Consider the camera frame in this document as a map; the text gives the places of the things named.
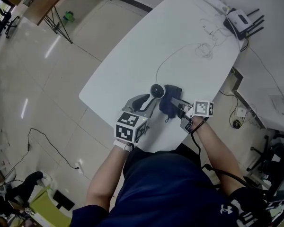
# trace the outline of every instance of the yellow chair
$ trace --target yellow chair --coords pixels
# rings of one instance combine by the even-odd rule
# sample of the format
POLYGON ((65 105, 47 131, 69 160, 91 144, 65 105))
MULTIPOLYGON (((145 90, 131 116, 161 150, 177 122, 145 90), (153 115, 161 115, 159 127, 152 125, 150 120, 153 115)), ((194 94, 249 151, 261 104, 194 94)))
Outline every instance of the yellow chair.
POLYGON ((68 227, 71 218, 65 216, 48 197, 47 190, 50 186, 42 189, 33 201, 29 204, 30 209, 35 213, 32 216, 39 224, 51 227, 68 227))

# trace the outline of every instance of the under armour logo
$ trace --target under armour logo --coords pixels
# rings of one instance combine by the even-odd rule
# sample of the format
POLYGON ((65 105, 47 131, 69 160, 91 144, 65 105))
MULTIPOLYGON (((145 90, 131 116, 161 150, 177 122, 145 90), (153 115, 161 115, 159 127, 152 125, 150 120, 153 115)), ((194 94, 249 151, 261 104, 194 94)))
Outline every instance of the under armour logo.
POLYGON ((220 213, 223 214, 223 212, 227 212, 228 214, 231 214, 232 213, 231 206, 227 206, 227 209, 225 209, 224 204, 222 204, 220 213))

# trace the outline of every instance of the tiled floor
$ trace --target tiled floor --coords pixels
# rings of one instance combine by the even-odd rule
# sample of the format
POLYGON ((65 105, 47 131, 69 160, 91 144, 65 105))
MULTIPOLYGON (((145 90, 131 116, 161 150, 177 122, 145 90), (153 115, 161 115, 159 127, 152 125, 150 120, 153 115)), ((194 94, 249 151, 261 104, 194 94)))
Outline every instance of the tiled floor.
MULTIPOLYGON (((24 10, 25 6, 20 5, 13 16, 24 10)), ((80 101, 79 92, 146 12, 117 0, 63 0, 58 10, 74 12, 76 20, 67 27, 74 44, 56 35, 45 23, 35 26, 25 18, 9 40, 0 40, 0 129, 10 142, 5 151, 10 162, 7 170, 27 152, 31 127, 44 132, 71 165, 80 161, 84 175, 71 169, 44 136, 32 131, 31 151, 16 167, 20 180, 36 170, 47 171, 54 178, 53 187, 79 208, 90 179, 114 140, 112 128, 80 101)), ((230 92, 232 82, 231 78, 226 80, 221 90, 230 92)), ((249 123, 239 130, 232 129, 228 118, 234 98, 218 94, 215 103, 215 117, 209 122, 244 170, 255 157, 249 147, 261 147, 267 131, 249 123)), ((185 143, 194 148, 189 137, 185 143)), ((207 161, 204 150, 201 157, 203 163, 207 161)), ((115 196, 122 182, 121 177, 115 196)))

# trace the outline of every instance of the white table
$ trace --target white table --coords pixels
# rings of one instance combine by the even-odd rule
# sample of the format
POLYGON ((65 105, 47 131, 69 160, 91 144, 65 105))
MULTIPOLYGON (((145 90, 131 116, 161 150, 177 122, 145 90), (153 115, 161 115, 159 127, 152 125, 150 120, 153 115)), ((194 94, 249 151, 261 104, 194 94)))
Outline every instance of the white table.
MULTIPOLYGON (((213 46, 212 37, 202 26, 211 29, 214 25, 208 21, 212 21, 222 27, 223 19, 216 14, 202 0, 164 0, 105 58, 81 91, 80 99, 114 126, 117 112, 128 99, 149 93, 156 83, 158 67, 171 54, 188 44, 213 46)), ((222 45, 214 47, 211 60, 197 56, 195 48, 187 46, 170 57, 158 72, 158 83, 182 88, 182 99, 188 102, 212 101, 239 54, 238 44, 235 36, 227 37, 222 45)), ((173 150, 182 142, 187 134, 180 128, 180 119, 165 123, 166 118, 157 106, 150 130, 138 143, 140 148, 149 152, 173 150)))

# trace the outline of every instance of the navy blue shirt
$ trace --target navy blue shirt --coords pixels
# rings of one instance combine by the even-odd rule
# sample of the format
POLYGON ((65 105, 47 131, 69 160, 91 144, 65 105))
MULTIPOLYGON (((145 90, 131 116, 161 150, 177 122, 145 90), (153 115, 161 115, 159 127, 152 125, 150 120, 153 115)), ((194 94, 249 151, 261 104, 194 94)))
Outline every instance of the navy blue shirt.
MULTIPOLYGON (((235 203, 249 198, 247 188, 238 190, 235 203)), ((155 154, 129 169, 109 213, 96 205, 85 206, 73 211, 71 226, 231 227, 237 226, 242 213, 232 200, 186 157, 155 154)))

